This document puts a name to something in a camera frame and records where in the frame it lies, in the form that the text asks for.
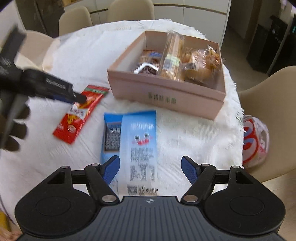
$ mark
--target chair backrest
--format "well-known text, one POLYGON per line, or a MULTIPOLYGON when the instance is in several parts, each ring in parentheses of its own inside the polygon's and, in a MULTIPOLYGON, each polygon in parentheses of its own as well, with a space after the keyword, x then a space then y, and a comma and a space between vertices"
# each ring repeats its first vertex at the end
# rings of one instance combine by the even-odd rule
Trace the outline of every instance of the chair backrest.
POLYGON ((85 6, 76 7, 63 13, 59 19, 59 35, 75 32, 79 29, 91 27, 92 21, 85 6))
POLYGON ((154 6, 151 0, 115 0, 107 12, 107 22, 122 20, 154 20, 154 6))
POLYGON ((43 58, 54 40, 43 33, 27 30, 27 37, 19 52, 31 60, 38 67, 42 66, 43 58))
POLYGON ((248 170, 261 182, 296 168, 295 92, 296 66, 281 69, 253 88, 239 92, 245 115, 259 118, 269 130, 265 162, 248 170))

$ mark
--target plastic wrapper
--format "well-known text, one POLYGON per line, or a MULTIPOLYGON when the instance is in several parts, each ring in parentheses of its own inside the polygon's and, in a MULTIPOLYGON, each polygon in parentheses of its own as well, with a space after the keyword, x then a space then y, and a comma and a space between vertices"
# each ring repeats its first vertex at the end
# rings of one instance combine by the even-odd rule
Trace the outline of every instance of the plastic wrapper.
POLYGON ((109 88, 88 85, 82 92, 87 101, 84 104, 75 103, 65 114, 53 135, 72 144, 96 105, 108 92, 109 88))
POLYGON ((215 71, 219 71, 220 56, 208 45, 208 49, 186 48, 182 55, 182 71, 185 80, 214 88, 215 71))
POLYGON ((155 68, 146 65, 144 68, 142 68, 140 71, 136 71, 135 73, 142 73, 142 74, 153 74, 156 75, 157 74, 157 69, 159 67, 159 63, 160 63, 160 59, 161 59, 162 54, 158 53, 157 51, 153 51, 153 50, 143 50, 143 53, 139 59, 139 63, 137 66, 137 69, 139 69, 139 67, 143 64, 143 63, 148 63, 151 64, 153 66, 155 66, 155 68))
POLYGON ((110 183, 123 195, 158 195, 156 111, 104 114, 102 162, 120 157, 120 169, 110 183))
POLYGON ((244 116, 244 130, 242 165, 251 168, 265 160, 269 149, 269 133, 264 123, 250 115, 244 116))
POLYGON ((169 32, 163 56, 161 58, 158 75, 171 80, 181 80, 180 59, 184 47, 184 37, 177 32, 169 32))

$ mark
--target round table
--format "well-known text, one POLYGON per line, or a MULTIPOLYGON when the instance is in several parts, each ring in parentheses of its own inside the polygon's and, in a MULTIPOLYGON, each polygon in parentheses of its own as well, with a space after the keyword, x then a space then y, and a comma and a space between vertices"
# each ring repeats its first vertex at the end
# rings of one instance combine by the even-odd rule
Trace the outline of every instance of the round table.
MULTIPOLYGON (((48 50, 43 68, 73 83, 75 91, 82 91, 88 84, 108 87, 107 68, 147 29, 175 30, 181 34, 205 38, 194 28, 164 19, 105 23, 56 39, 48 50)), ((20 141, 21 150, 15 153, 1 152, 0 194, 10 217, 14 220, 17 202, 60 166, 68 165, 75 170, 100 162, 105 112, 157 110, 160 195, 176 195, 180 198, 190 187, 181 171, 183 155, 199 164, 212 164, 217 169, 241 166, 243 110, 229 71, 225 66, 223 68, 226 97, 215 121, 137 102, 116 100, 110 92, 95 108, 72 145, 52 135, 70 105, 39 98, 30 99, 31 116, 26 121, 28 136, 20 141)), ((84 186, 75 188, 86 190, 84 186)))

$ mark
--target packaged pastry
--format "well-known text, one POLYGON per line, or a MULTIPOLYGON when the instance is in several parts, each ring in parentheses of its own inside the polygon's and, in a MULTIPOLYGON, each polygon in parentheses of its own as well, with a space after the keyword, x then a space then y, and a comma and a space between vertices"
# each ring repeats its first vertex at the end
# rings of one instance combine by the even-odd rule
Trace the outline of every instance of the packaged pastry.
POLYGON ((160 60, 158 75, 180 81, 180 59, 184 47, 184 37, 177 32, 169 32, 165 49, 160 60))
POLYGON ((157 74, 159 62, 162 54, 153 50, 143 50, 143 53, 139 59, 137 69, 134 71, 135 74, 157 74))
POLYGON ((205 84, 214 79, 215 71, 219 71, 220 56, 208 45, 208 49, 187 48, 182 55, 182 69, 186 80, 205 84))

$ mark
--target white cabinet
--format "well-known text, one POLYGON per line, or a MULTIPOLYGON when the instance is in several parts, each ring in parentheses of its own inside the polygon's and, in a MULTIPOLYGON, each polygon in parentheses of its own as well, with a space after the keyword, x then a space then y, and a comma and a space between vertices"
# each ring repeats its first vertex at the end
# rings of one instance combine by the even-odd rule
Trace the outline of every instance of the white cabinet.
POLYGON ((202 32, 208 40, 221 44, 226 15, 200 9, 184 8, 183 24, 202 32))
POLYGON ((168 18, 176 23, 183 23, 183 7, 154 6, 155 19, 168 18))
POLYGON ((184 0, 184 5, 213 9, 227 13, 230 0, 184 0))
POLYGON ((107 11, 99 12, 101 23, 105 23, 107 20, 107 11))
POLYGON ((69 6, 64 7, 64 10, 66 12, 66 11, 72 9, 72 8, 80 7, 80 6, 86 6, 86 8, 88 9, 89 12, 97 11, 96 1, 95 0, 78 1, 78 2, 72 3, 69 6))
POLYGON ((91 21, 93 25, 101 24, 99 13, 92 13, 91 14, 91 21))

